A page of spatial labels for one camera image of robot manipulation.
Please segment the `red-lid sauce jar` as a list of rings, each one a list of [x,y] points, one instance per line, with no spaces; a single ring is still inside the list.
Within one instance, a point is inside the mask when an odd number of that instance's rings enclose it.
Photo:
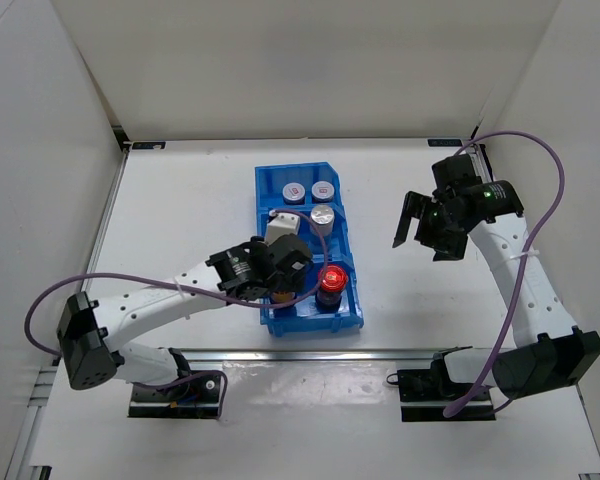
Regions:
[[[322,268],[318,276],[321,281],[315,294],[317,305],[322,309],[337,309],[348,284],[346,271],[338,265],[331,264]]]
[[[277,291],[270,295],[271,301],[276,304],[287,303],[296,298],[296,293],[293,291]]]

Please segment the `white-lid jar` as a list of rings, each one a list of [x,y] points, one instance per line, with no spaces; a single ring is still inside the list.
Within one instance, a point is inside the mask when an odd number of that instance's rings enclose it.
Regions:
[[[315,203],[332,202],[335,197],[335,187],[328,181],[317,181],[311,187],[311,196]]]
[[[282,188],[283,201],[287,205],[304,205],[306,189],[298,182],[289,182]]]

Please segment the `silver-lid pepper shaker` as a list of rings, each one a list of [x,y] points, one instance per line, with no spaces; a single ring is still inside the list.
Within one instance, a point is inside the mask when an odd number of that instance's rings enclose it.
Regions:
[[[332,207],[324,203],[315,205],[310,212],[312,225],[323,237],[332,234],[335,218]]]

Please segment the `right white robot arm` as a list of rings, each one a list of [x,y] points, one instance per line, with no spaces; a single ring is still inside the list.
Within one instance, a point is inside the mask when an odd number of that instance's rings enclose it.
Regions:
[[[473,243],[507,304],[514,348],[496,355],[472,347],[435,354],[429,387],[440,399],[457,399],[473,382],[518,399],[576,385],[600,355],[600,336],[584,332],[558,299],[530,234],[524,207],[507,181],[484,181],[470,156],[447,157],[432,167],[436,188],[406,194],[393,244],[405,243],[411,221],[415,240],[437,261],[463,259]]]

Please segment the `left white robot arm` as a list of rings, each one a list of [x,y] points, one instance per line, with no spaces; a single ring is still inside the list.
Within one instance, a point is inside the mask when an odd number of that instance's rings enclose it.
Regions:
[[[85,292],[72,295],[56,329],[71,388],[84,391],[119,379],[156,388],[168,400],[182,398],[190,386],[182,354],[138,344],[136,338],[229,304],[259,308],[272,293],[298,293],[312,257],[295,234],[272,244],[253,239],[211,255],[172,280],[145,280],[140,290],[100,300]]]

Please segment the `blue three-compartment plastic bin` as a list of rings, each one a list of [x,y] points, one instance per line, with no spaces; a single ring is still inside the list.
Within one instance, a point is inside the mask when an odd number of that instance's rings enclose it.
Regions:
[[[317,181],[328,181],[335,187],[332,202],[324,203],[335,212],[332,234],[325,237],[329,264],[342,267],[348,275],[348,284],[337,309],[322,309],[312,295],[292,307],[267,309],[260,313],[260,323],[270,334],[281,337],[287,333],[329,330],[333,333],[346,328],[362,327],[363,313],[357,292],[357,275],[349,245],[348,223],[340,194],[340,181],[336,170],[327,162],[288,165],[258,166],[255,168],[256,225],[259,235],[265,235],[269,212],[289,208],[309,216],[315,203],[311,187]],[[304,205],[287,205],[282,188],[289,182],[301,183],[306,189]]]

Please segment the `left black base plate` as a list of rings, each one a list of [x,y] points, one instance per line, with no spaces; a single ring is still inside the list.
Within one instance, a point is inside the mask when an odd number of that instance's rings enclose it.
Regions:
[[[134,386],[127,416],[136,419],[219,420],[228,378],[221,370],[193,371],[174,387]]]

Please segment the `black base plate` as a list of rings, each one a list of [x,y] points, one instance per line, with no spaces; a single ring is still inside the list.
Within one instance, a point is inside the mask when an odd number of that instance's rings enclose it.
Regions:
[[[445,383],[432,369],[400,369],[385,378],[399,393],[403,423],[494,421],[495,406],[489,391],[478,394],[460,413],[452,418],[443,415],[444,409],[464,396],[471,384]]]
[[[221,370],[193,371],[174,387],[134,386],[127,416],[136,419],[219,420],[228,378]]]

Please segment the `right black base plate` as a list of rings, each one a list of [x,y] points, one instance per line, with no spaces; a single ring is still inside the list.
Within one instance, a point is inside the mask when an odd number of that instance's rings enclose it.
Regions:
[[[445,383],[432,369],[400,369],[385,378],[399,393],[403,423],[494,421],[495,406],[489,391],[478,394],[460,413],[452,418],[443,415],[444,409],[464,396],[471,384]]]

